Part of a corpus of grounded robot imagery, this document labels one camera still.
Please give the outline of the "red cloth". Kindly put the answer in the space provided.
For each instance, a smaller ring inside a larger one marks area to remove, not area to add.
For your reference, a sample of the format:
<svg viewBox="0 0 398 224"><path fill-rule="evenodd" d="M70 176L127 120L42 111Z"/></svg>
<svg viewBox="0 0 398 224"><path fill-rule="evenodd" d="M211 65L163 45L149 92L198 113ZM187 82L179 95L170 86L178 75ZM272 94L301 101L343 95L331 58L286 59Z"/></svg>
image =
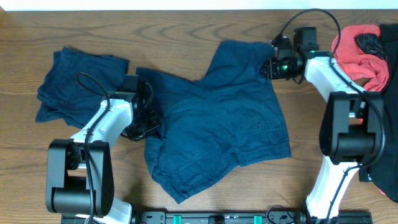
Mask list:
<svg viewBox="0 0 398 224"><path fill-rule="evenodd" d="M382 91L389 81L381 31L376 25L343 28L331 44L340 68L367 91Z"/></svg>

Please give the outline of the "navy blue shorts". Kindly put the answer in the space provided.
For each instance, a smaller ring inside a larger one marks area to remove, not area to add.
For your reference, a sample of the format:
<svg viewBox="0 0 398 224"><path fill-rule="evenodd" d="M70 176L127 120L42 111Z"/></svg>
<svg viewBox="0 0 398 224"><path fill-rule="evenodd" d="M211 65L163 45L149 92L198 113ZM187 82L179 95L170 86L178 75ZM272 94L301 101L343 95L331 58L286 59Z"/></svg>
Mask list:
<svg viewBox="0 0 398 224"><path fill-rule="evenodd" d="M136 69L152 86L160 120L146 139L147 168L177 203L237 166L290 157L283 112L272 82L260 73L273 56L267 43L226 40L200 80Z"/></svg>

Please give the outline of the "black garment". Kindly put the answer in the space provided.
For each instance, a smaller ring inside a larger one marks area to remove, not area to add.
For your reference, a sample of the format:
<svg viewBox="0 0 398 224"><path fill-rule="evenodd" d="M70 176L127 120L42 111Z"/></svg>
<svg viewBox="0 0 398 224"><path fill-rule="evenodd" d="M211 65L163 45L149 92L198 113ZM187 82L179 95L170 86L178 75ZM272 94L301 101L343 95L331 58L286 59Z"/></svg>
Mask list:
<svg viewBox="0 0 398 224"><path fill-rule="evenodd" d="M368 174L386 197L397 202L397 24L382 24L379 28L379 35L359 34L354 39L364 53L387 62L389 77L381 90L386 143L382 157Z"/></svg>

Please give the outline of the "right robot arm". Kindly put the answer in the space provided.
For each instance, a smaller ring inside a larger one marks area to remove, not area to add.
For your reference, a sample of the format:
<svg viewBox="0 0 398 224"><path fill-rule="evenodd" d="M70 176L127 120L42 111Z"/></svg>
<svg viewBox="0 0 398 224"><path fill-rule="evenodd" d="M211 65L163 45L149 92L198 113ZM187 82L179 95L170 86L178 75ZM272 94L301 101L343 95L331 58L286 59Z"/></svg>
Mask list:
<svg viewBox="0 0 398 224"><path fill-rule="evenodd" d="M260 73L268 80L311 83L326 101L319 145L322 166L294 223L372 223L369 212L341 212L339 206L353 176L376 163L386 141L383 98L357 85L333 54L320 50L315 27L301 27L290 40L279 33L271 45L275 56Z"/></svg>

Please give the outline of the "folded navy blue garment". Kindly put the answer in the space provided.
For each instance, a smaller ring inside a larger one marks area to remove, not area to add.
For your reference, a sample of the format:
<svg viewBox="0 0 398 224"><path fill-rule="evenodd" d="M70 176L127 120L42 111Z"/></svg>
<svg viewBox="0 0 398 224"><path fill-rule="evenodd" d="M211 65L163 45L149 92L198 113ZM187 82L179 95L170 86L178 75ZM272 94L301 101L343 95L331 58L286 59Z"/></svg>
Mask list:
<svg viewBox="0 0 398 224"><path fill-rule="evenodd" d="M90 55L64 47L53 53L53 66L37 90L41 106L37 123L63 119L67 125L84 127L100 107L103 92L123 84L129 61L112 55Z"/></svg>

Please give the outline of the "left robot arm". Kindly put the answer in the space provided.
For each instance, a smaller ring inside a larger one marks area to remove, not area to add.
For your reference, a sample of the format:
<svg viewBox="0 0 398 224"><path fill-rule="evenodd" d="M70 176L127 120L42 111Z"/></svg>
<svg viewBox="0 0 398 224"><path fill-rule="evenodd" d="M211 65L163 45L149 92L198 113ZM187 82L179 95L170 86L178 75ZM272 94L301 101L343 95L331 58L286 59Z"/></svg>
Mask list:
<svg viewBox="0 0 398 224"><path fill-rule="evenodd" d="M62 223L140 223L138 211L114 194L110 151L121 136L138 142L157 131L153 90L137 75L126 76L118 91L100 90L89 122L49 145L45 204Z"/></svg>

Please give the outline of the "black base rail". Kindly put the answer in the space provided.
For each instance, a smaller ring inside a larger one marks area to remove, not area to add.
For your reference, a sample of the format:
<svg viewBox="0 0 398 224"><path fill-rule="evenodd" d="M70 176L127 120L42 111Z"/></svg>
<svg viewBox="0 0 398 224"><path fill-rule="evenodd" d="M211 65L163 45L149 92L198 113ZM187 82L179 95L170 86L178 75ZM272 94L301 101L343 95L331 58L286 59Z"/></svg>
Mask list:
<svg viewBox="0 0 398 224"><path fill-rule="evenodd" d="M271 210L266 213L165 213L165 212L133 212L128 223L138 224L291 224L291 223L324 223L313 217L306 217L304 212ZM84 223L83 218L62 216L60 223ZM339 224L373 224L370 212L340 212L337 217L330 218L328 223Z"/></svg>

